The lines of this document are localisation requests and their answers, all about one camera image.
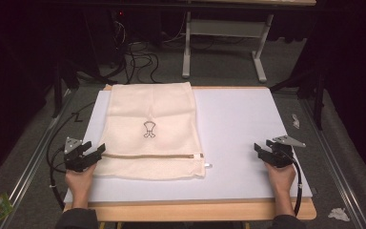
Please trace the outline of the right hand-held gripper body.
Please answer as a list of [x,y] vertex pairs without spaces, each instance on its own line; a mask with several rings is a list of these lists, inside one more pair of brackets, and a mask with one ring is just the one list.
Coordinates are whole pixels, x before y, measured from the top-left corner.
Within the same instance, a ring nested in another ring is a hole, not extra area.
[[274,149],[270,148],[272,151],[270,152],[270,158],[266,162],[277,168],[286,167],[295,161],[294,147],[306,147],[305,143],[288,135],[274,137],[272,141],[276,142],[277,146]]

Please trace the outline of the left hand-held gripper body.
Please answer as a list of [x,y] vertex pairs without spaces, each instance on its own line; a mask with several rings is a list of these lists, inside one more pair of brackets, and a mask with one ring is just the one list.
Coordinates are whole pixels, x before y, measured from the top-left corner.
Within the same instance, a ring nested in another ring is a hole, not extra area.
[[82,172],[96,163],[96,159],[89,158],[82,152],[84,142],[80,139],[68,137],[64,148],[64,163],[67,170]]

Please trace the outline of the cream mesh laundry bag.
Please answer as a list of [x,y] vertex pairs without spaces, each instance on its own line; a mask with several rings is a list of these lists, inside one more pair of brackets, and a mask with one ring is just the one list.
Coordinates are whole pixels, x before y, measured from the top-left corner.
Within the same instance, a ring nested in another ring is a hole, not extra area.
[[189,83],[116,85],[100,143],[98,177],[171,180],[206,175]]

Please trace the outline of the person's right hand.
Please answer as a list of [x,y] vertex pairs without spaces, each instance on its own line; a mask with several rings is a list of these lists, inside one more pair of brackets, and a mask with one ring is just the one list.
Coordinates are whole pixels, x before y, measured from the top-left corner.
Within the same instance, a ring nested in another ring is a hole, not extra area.
[[274,190],[274,194],[278,195],[289,195],[291,187],[295,179],[295,168],[293,165],[289,165],[282,168],[276,168],[268,163],[265,164],[268,174],[269,181]]

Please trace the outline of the person's left hand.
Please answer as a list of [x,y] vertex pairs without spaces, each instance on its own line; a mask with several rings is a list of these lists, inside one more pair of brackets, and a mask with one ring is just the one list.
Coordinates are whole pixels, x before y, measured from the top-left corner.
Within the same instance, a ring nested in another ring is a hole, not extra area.
[[75,172],[73,170],[66,172],[65,180],[74,196],[85,196],[89,193],[95,168],[96,165],[93,164],[82,172]]

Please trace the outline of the white board mat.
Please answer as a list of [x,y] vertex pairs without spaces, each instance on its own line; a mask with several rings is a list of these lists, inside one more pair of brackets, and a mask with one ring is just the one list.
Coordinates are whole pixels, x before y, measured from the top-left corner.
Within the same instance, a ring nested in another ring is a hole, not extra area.
[[254,145],[286,135],[267,88],[196,88],[197,130],[210,165],[203,178],[96,177],[91,203],[264,199],[274,196]]

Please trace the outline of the black metal stand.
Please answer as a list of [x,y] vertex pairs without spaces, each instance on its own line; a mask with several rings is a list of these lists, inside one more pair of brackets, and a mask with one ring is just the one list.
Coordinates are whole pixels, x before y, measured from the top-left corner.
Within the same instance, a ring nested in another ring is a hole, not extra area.
[[314,99],[313,121],[316,127],[321,130],[321,112],[324,107],[324,82],[324,73],[316,70],[307,70],[303,73],[293,74],[290,78],[270,87],[270,91],[275,93],[283,88],[298,87],[296,92],[298,98],[308,99],[312,97]]
[[53,77],[54,93],[54,112],[53,117],[58,117],[62,110],[62,83],[65,83],[68,89],[78,89],[79,81],[77,79],[76,67],[69,59],[63,59],[56,63]]

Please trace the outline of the crumpled white paper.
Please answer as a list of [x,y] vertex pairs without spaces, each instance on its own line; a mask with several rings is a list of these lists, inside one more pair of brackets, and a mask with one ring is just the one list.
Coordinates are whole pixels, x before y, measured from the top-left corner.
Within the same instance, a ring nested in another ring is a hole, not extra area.
[[332,209],[331,212],[329,213],[328,217],[330,219],[338,219],[338,220],[342,220],[342,221],[346,221],[346,222],[350,221],[350,218],[345,213],[344,208]]

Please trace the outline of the wooden table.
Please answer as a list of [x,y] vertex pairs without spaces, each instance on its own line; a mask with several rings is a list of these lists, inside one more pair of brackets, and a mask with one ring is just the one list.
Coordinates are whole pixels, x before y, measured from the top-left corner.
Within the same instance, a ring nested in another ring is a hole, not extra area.
[[[196,87],[264,88],[264,87]],[[275,215],[274,197],[208,201],[89,203],[101,221],[249,221]]]

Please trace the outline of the metal floor rail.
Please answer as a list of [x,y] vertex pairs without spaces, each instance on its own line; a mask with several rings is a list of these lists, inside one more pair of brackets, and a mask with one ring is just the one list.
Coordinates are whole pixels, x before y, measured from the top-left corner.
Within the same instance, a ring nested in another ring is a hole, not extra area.
[[334,179],[336,188],[339,191],[339,194],[345,204],[347,212],[349,213],[349,216],[354,226],[356,227],[356,229],[366,229],[366,217],[364,216],[361,206],[357,201],[355,192],[353,191],[352,187],[350,186],[349,182],[346,180],[346,177],[341,171],[326,136],[321,130],[318,129],[313,117],[313,110],[309,102],[305,99],[300,99],[299,103],[304,113],[306,114],[308,121],[314,129],[320,147],[323,151],[325,161],[329,166],[329,172]]
[[45,157],[45,151],[76,90],[55,94],[50,90],[47,104],[27,125],[9,156],[0,167],[0,194],[6,193],[12,211],[0,221],[0,229],[9,229],[25,194]]

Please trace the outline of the white metal desk frame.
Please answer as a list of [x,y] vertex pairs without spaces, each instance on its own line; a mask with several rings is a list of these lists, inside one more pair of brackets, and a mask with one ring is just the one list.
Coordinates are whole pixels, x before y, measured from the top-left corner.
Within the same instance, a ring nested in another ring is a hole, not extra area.
[[187,12],[182,77],[189,78],[191,74],[192,35],[257,38],[259,41],[258,47],[256,50],[251,52],[251,55],[258,81],[260,83],[266,83],[267,76],[261,62],[261,54],[265,46],[273,19],[274,16],[272,14],[269,14],[266,20],[263,22],[192,19],[191,13]]

